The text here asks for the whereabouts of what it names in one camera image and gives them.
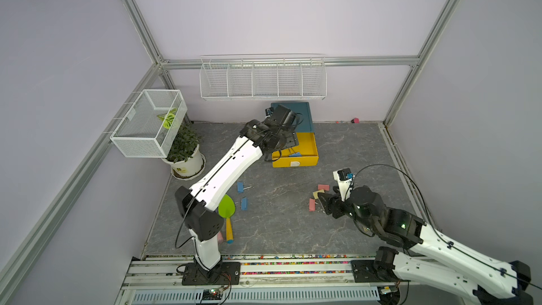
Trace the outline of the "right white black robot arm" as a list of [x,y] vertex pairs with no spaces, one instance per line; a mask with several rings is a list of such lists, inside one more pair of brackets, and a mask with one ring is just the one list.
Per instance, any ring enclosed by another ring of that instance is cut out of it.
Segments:
[[325,213],[350,217],[368,237],[386,242],[372,272],[383,282],[414,281],[457,295],[471,304],[533,304],[526,289],[531,271],[521,261],[507,263],[446,237],[406,210],[389,208],[368,186],[318,193]]

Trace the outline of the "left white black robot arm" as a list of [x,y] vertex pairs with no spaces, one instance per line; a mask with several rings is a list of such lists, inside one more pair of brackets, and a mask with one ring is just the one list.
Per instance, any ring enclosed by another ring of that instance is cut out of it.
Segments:
[[175,192],[182,225],[194,243],[195,264],[203,273],[216,271],[222,262],[217,235],[224,218],[217,209],[230,187],[260,158],[270,159],[273,153],[299,144],[296,127],[303,115],[283,104],[269,111],[264,120],[244,125],[232,147],[202,179]]

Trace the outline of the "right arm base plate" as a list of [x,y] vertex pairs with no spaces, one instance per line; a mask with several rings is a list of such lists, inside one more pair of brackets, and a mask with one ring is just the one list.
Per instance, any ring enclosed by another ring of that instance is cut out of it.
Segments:
[[402,281],[394,272],[394,265],[383,261],[375,260],[353,260],[351,261],[354,282],[391,282]]

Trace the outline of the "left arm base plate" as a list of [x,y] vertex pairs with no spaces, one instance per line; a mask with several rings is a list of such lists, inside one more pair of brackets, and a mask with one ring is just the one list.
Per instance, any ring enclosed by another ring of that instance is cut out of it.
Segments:
[[239,262],[219,262],[210,271],[206,271],[197,263],[188,263],[182,273],[182,285],[238,285],[240,277]]

